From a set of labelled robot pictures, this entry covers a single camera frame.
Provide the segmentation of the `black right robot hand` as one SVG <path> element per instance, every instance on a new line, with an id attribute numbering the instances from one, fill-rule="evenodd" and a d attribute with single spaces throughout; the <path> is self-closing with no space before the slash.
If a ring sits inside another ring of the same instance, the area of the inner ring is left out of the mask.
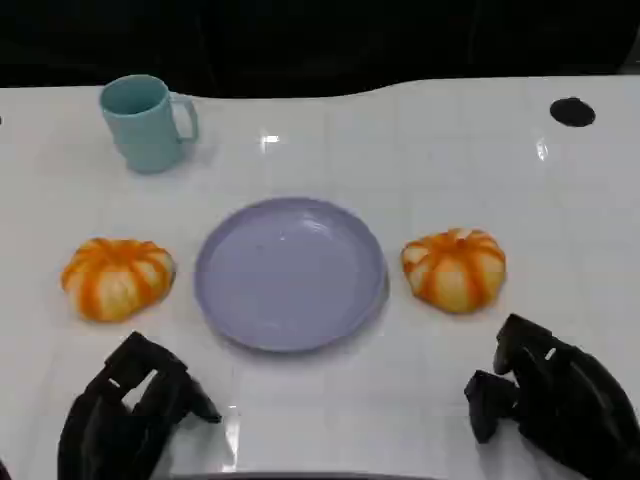
<path id="1" fill-rule="evenodd" d="M 511 314 L 497 334 L 492 372 L 467 383 L 471 427 L 480 444 L 500 420 L 588 479 L 639 476 L 639 422 L 619 382 L 592 355 Z"/>

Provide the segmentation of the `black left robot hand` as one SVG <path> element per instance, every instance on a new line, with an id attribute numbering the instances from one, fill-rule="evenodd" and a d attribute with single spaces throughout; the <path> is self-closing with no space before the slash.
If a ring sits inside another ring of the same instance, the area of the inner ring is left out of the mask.
<path id="1" fill-rule="evenodd" d="M 177 356 L 133 332 L 74 400 L 58 443 L 57 477 L 149 479 L 190 414 L 222 420 Z"/>

